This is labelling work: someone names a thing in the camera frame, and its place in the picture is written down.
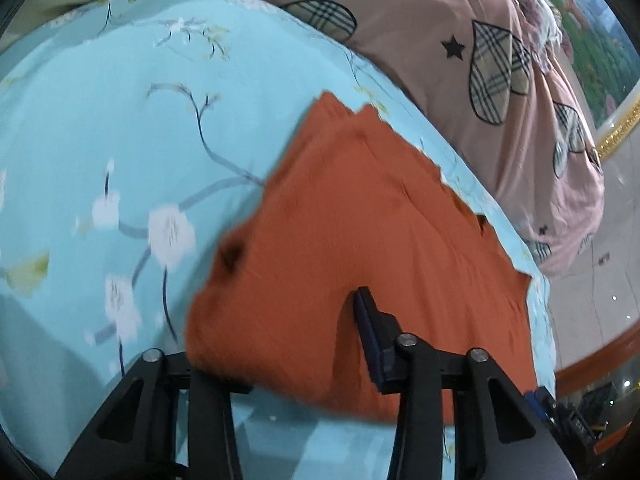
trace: metal screw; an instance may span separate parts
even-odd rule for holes
[[[157,348],[150,348],[149,350],[142,352],[142,358],[147,363],[155,363],[162,358],[162,352]]]
[[[418,338],[413,334],[404,333],[398,336],[398,342],[402,346],[415,346],[418,342]]]
[[[486,350],[483,350],[481,348],[474,348],[471,351],[471,358],[478,363],[484,363],[489,358],[489,354],[486,352]]]

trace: gold picture frame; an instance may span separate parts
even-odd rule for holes
[[[640,121],[640,97],[614,124],[608,134],[605,134],[598,142],[597,150],[600,160],[607,160],[618,146],[631,134],[636,124]]]

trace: rust-colored shirt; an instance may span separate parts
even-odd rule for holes
[[[436,348],[485,348],[536,386],[526,292],[485,218],[380,120],[332,94],[311,108],[262,204],[220,244],[186,329],[191,362],[336,412],[392,421],[371,383],[350,292]],[[450,400],[445,421],[452,421]]]

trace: black star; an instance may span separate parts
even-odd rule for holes
[[[456,56],[460,61],[463,60],[462,51],[464,50],[465,46],[458,43],[455,36],[452,35],[449,41],[441,41],[440,43],[444,48],[447,49],[447,59]]]

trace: folded orange garment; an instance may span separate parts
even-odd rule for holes
[[[487,349],[524,391],[536,386],[528,283],[429,159],[371,106],[353,114],[325,93],[257,212],[222,240],[188,316],[187,354],[313,406],[393,421],[399,399],[369,379],[350,292],[368,286],[436,348]]]

